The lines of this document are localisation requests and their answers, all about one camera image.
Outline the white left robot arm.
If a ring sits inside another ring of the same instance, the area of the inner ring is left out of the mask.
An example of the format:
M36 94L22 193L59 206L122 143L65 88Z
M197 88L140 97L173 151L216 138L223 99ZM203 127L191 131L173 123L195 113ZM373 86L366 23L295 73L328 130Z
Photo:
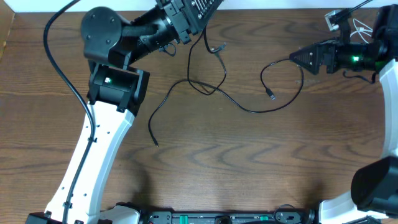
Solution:
M104 187L117 151L144 101L149 73L134 62L168 46L188 43L201 32L220 2L157 1L129 21L108 7L88 11L81 22L89 91L81 99L86 116L65 176L43 212L27 223L147 223L131 203L101 209Z

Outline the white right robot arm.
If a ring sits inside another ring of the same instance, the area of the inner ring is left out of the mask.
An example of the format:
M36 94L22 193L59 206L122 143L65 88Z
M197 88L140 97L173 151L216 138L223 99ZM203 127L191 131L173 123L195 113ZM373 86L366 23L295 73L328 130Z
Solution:
M369 72L379 82L382 101L377 109L383 138L377 161L356 171L350 189L319 203L315 223L380 223L397 218L397 2L378 9L371 40L353 42L349 18L355 7L334 10L325 20L338 37L321 40L289 55L291 62L313 75L324 65L328 74Z

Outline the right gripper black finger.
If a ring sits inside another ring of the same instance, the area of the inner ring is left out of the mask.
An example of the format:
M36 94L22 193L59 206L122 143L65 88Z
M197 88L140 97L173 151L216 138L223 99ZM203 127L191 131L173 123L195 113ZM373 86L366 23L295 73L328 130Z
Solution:
M314 61L314 62L303 62L299 60L294 60L297 65L300 65L302 68L306 69L312 75L318 75L320 72L321 63Z
M325 46L323 44L312 44L289 55L289 59L298 61L321 60Z

